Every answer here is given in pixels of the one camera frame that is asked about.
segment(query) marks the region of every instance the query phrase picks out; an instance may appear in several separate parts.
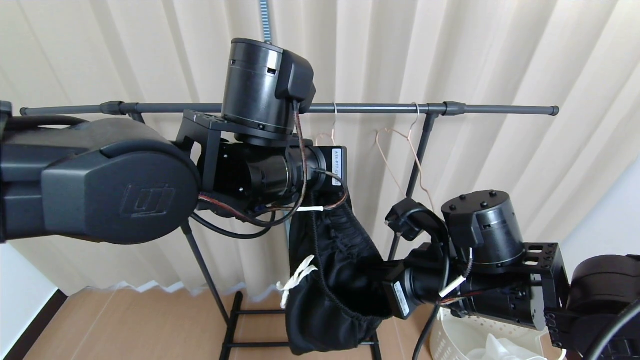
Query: white plastic basket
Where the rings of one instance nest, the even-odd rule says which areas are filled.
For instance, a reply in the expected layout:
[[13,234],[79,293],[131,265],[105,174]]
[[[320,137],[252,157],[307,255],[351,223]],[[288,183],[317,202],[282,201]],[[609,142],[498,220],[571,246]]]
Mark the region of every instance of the white plastic basket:
[[[485,348],[489,333],[498,339],[508,339],[515,345],[544,356],[540,339],[547,331],[525,329],[475,316],[460,319],[453,316],[449,310],[441,309],[429,339],[431,357],[433,360],[468,360],[465,354],[473,349]],[[557,349],[557,356],[549,360],[563,358],[564,351]]]

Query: black fabric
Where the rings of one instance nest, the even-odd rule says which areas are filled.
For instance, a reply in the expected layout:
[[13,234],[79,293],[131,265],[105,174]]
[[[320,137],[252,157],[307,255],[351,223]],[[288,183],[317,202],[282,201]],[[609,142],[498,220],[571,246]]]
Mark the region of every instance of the black fabric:
[[[336,196],[313,195],[307,206],[335,203]],[[376,246],[347,203],[324,212],[297,213],[289,232],[291,273],[309,255],[318,270],[289,293],[286,324],[291,352],[355,348],[391,316],[378,281],[365,269],[382,264]]]

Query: beige curtain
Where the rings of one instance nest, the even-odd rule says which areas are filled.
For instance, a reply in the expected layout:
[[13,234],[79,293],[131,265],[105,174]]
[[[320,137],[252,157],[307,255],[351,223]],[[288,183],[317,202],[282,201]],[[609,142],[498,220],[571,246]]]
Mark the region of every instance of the beige curtain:
[[[562,241],[640,150],[640,1],[278,0],[270,6],[274,43],[314,66],[317,102],[561,107],[557,117],[438,119],[422,180],[437,208],[460,193],[505,190],[526,241]],[[0,98],[16,108],[220,102],[231,38],[262,38],[257,0],[5,1],[0,29]],[[146,118],[168,138],[180,124],[179,115]],[[383,219],[401,194],[375,132],[406,133],[414,119],[339,114],[335,125],[337,143],[349,150],[355,213],[383,254],[392,237]],[[304,115],[304,134],[330,132],[332,124],[333,115]],[[407,141],[384,134],[381,146],[405,187],[413,160]],[[421,190],[415,198],[428,203]],[[255,296],[287,277],[282,228],[239,241],[193,227],[221,289],[245,284]],[[426,239],[402,241],[398,256],[420,240]],[[178,232],[128,247],[56,236],[13,245],[67,294],[121,281],[204,284]]]

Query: floor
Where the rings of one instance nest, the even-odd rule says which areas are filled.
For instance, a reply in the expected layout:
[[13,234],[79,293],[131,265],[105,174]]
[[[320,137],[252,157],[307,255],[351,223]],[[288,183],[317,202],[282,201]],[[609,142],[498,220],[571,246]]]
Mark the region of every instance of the floor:
[[[233,296],[224,298],[227,309]],[[273,293],[243,309],[277,309]],[[429,315],[422,306],[407,321],[389,319],[378,330],[384,359],[411,359]],[[226,327],[213,296],[186,290],[83,290],[66,301],[26,360],[218,359]],[[283,315],[242,316],[236,341],[287,341]],[[368,346],[345,352],[296,357],[288,348],[234,349],[231,359],[371,359]],[[430,360],[428,349],[420,359]]]

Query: white cable label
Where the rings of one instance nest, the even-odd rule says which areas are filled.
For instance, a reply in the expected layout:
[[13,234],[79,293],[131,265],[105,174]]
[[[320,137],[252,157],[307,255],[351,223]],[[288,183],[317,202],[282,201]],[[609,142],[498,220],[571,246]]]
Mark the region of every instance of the white cable label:
[[406,299],[404,298],[404,293],[402,291],[402,285],[400,285],[399,281],[394,284],[394,290],[396,291],[396,298],[400,303],[402,314],[403,316],[406,316],[409,313],[409,305],[406,303]]
[[[332,149],[331,150],[331,155],[332,155],[332,167],[333,167],[333,173],[338,175],[338,177],[340,177],[342,179],[342,149]],[[340,186],[340,181],[333,179],[332,181],[332,185],[334,186]]]

